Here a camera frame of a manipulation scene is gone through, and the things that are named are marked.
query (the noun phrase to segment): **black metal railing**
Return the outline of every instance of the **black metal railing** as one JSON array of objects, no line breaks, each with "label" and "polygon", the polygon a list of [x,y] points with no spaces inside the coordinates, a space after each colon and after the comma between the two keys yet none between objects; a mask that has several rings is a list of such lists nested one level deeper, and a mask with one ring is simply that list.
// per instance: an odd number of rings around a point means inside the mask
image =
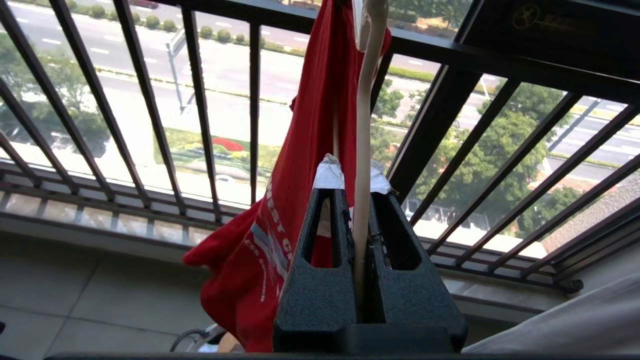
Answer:
[{"label": "black metal railing", "polygon": [[[13,160],[0,163],[3,181],[0,189],[12,189],[34,196],[52,199],[64,199],[76,204],[97,204],[117,207],[119,211],[131,211],[139,215],[147,213],[153,217],[168,217],[176,221],[214,224],[219,226],[243,210],[240,206],[221,204],[216,189],[216,164],[213,156],[207,99],[204,77],[198,45],[198,30],[195,12],[204,12],[219,16],[243,20],[250,25],[250,188],[251,203],[257,199],[258,178],[258,128],[260,102],[260,27],[270,26],[279,29],[310,33],[314,13],[282,4],[261,0],[158,0],[158,3],[180,6],[186,35],[186,45],[190,62],[195,101],[198,110],[198,123],[202,135],[207,177],[211,184],[211,199],[203,200],[184,196],[178,184],[176,169],[161,123],[150,76],[145,65],[134,19],[129,5],[122,0],[114,0],[115,10],[124,34],[124,40],[144,97],[145,106],[152,123],[152,129],[158,142],[159,152],[166,167],[171,192],[167,194],[159,189],[144,186],[132,160],[122,132],[116,123],[104,89],[101,87],[95,67],[78,32],[64,0],[50,0],[51,8],[57,16],[62,30],[70,44],[78,65],[93,93],[109,132],[117,146],[133,186],[109,182],[98,168],[77,126],[71,119],[54,85],[47,77],[43,65],[32,50],[27,37],[21,30],[5,1],[0,2],[0,22],[16,45],[46,98],[68,131],[79,153],[86,161],[93,178],[69,174],[48,146],[43,135],[22,109],[20,103],[0,79],[0,95],[7,107],[16,116],[35,144],[42,150],[54,171],[33,167],[20,157],[6,136],[0,137],[0,145]],[[467,27],[470,20],[465,20]],[[390,52],[381,62],[378,77],[374,83],[372,109],[387,75],[392,57],[395,54],[443,64],[437,72],[421,106],[405,136],[390,168],[388,178],[404,200],[436,148],[445,138],[446,132],[454,124],[456,117],[474,91],[483,74],[491,74],[508,79],[479,122],[460,145],[455,156],[443,169],[440,177],[422,200],[410,222],[415,225],[443,191],[454,173],[459,169],[476,146],[482,135],[499,115],[505,104],[522,83],[532,83],[566,91],[566,95],[555,108],[538,124],[536,129],[511,155],[491,180],[484,186],[475,199],[469,199],[469,205],[460,212],[448,228],[437,238],[423,238],[424,246],[436,265],[489,275],[500,279],[523,281],[541,286],[558,287],[563,281],[599,261],[603,254],[608,256],[625,249],[637,240],[632,238],[640,204],[631,202],[617,213],[607,217],[584,234],[569,241],[543,259],[531,259],[520,253],[536,241],[549,235],[563,222],[585,209],[607,190],[624,178],[640,169],[640,156],[615,170],[593,189],[581,195],[573,204],[558,213],[539,229],[523,239],[506,253],[489,251],[484,246],[503,231],[510,223],[529,209],[538,199],[580,165],[599,146],[628,124],[640,112],[640,83],[612,78],[561,65],[520,58],[508,54],[485,51],[479,47],[461,44],[459,39],[448,41],[427,37],[400,29],[392,30],[393,39]],[[473,246],[462,246],[447,241],[455,230],[486,200],[513,169],[537,146],[544,141],[549,132],[577,104],[582,96],[621,102],[628,106],[593,136],[580,149],[570,156],[558,169],[548,176],[539,186],[521,200],[507,215],[503,216]],[[613,240],[613,231],[618,235]]]}]

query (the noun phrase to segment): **road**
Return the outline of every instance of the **road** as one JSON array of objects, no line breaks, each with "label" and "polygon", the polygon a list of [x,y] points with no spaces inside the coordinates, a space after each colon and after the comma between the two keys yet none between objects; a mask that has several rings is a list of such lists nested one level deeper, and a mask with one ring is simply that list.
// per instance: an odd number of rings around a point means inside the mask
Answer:
[{"label": "road", "polygon": [[[108,4],[103,3],[103,1],[107,0],[81,0],[80,3],[101,3],[108,8]],[[21,3],[10,4],[23,30],[30,41],[38,48],[59,49],[62,47],[68,49],[67,41],[51,9]],[[147,10],[137,9],[136,11],[151,14],[151,12],[147,12]],[[179,11],[171,6],[161,5],[160,8],[154,10],[153,13],[158,14],[162,19],[167,19],[169,15],[172,15],[176,18],[174,20],[179,21],[179,18],[176,17]],[[74,15],[74,19],[83,37],[83,41],[90,50],[89,54],[94,65],[125,72],[133,72],[131,59],[118,23],[91,19],[82,15]],[[215,29],[228,28],[236,31],[236,33],[248,33],[248,25],[245,22],[202,13],[197,15],[197,19],[199,24],[208,24]],[[269,41],[280,42],[283,45],[292,47],[304,47],[306,44],[305,41],[303,41],[306,39],[306,35],[279,29],[265,28],[263,31],[265,31],[263,35]],[[141,27],[138,27],[138,34],[150,75],[153,78],[171,79],[172,70],[168,61],[165,43],[167,43],[173,35],[162,31],[151,31]],[[207,88],[248,94],[249,52],[247,47],[230,44],[224,45],[213,41],[201,40],[200,53],[202,55],[202,67]],[[395,63],[398,67],[413,70],[420,67],[422,71],[426,71],[427,69],[423,69],[422,67],[430,66],[422,60],[412,59],[410,60],[412,62],[410,62],[398,56],[394,57],[394,61],[398,61]],[[297,92],[302,63],[303,59],[296,56],[263,51],[261,54],[260,96],[263,99],[289,102]],[[190,84],[191,74],[185,49],[177,55],[175,64],[179,81]],[[112,98],[109,99],[111,105],[114,108],[126,109],[129,112],[133,111],[132,109],[136,109],[135,112],[139,113],[139,117],[136,117],[136,119],[144,119],[144,121],[140,122],[148,122],[148,115],[146,115],[146,109],[141,100],[140,90],[138,86],[134,85],[135,81],[126,79],[125,77],[107,77],[106,73],[100,74],[100,81],[103,87],[107,89],[110,97],[114,97],[113,100]],[[495,77],[489,75],[484,78],[488,83],[487,85],[490,85],[492,82],[494,84],[497,82]],[[412,91],[424,90],[428,87],[427,84],[418,81],[399,78],[394,78],[393,80],[394,84],[392,88],[400,90],[405,95],[408,95]],[[193,113],[187,111],[184,115],[179,114],[175,89],[172,89],[170,84],[166,84],[166,86],[155,86],[154,92],[159,107],[161,108],[162,121],[165,126],[199,131],[197,119]],[[182,88],[183,99],[186,100],[191,94],[192,92],[188,88]],[[459,118],[460,126],[473,128],[479,120],[477,107],[480,106],[484,100],[485,98],[483,96],[472,94]],[[249,114],[247,99],[208,92],[207,101],[209,105],[211,129],[214,135],[237,138],[245,141],[248,140]],[[592,101],[593,99],[585,97],[580,100],[579,104],[589,106]],[[126,104],[126,106],[117,106],[116,104]],[[410,110],[410,107],[411,101],[405,97],[397,112],[397,118],[403,119],[404,115]],[[611,101],[602,101],[598,105],[598,108],[603,110],[620,110],[621,105]],[[130,114],[126,115],[123,113],[122,116],[131,118]],[[286,106],[262,102],[260,104],[260,143],[268,145],[282,144],[290,121],[291,112]],[[566,155],[573,154],[605,124],[606,121],[604,120],[587,117],[564,139],[555,151]],[[591,159],[619,165],[624,164],[630,157],[640,153],[639,142],[640,130],[627,126],[597,150],[591,156]],[[138,144],[140,156],[148,159],[148,153],[145,154],[145,151],[142,150],[142,143],[137,141],[133,141],[133,143]]]}]

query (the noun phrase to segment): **white fabric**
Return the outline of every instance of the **white fabric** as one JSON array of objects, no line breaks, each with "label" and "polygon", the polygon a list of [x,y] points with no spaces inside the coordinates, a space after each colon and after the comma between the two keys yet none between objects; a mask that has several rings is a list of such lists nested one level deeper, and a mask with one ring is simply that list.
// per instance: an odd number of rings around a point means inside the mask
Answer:
[{"label": "white fabric", "polygon": [[640,274],[463,349],[476,354],[640,354]]}]

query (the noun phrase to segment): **gray floor tile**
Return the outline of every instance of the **gray floor tile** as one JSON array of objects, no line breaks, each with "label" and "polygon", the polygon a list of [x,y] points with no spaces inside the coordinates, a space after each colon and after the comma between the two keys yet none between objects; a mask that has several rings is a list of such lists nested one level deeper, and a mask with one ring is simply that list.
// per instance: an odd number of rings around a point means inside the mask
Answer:
[{"label": "gray floor tile", "polygon": [[0,306],[68,315],[96,263],[88,250],[3,238]]},{"label": "gray floor tile", "polygon": [[6,329],[0,335],[0,355],[20,360],[42,360],[64,318],[0,307]]},{"label": "gray floor tile", "polygon": [[175,339],[170,334],[69,319],[48,356],[59,352],[167,352]]},{"label": "gray floor tile", "polygon": [[204,279],[175,264],[105,259],[72,316],[172,334],[203,328],[211,324],[200,305]]}]

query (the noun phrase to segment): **red cloth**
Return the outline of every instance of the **red cloth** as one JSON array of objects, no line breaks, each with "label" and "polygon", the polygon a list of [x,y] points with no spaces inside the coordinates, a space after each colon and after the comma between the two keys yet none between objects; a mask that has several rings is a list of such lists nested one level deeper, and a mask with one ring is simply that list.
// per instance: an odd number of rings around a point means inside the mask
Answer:
[{"label": "red cloth", "polygon": [[[387,32],[386,45],[389,40]],[[353,204],[356,93],[362,58],[355,48],[350,1],[344,5],[323,1],[308,43],[289,133],[264,198],[184,256],[186,264],[206,265],[214,272],[202,289],[202,305],[249,352],[272,351],[278,299],[316,168],[325,154],[333,152],[334,109],[339,116],[347,200]],[[331,266],[330,243],[318,240],[314,263]]]}]

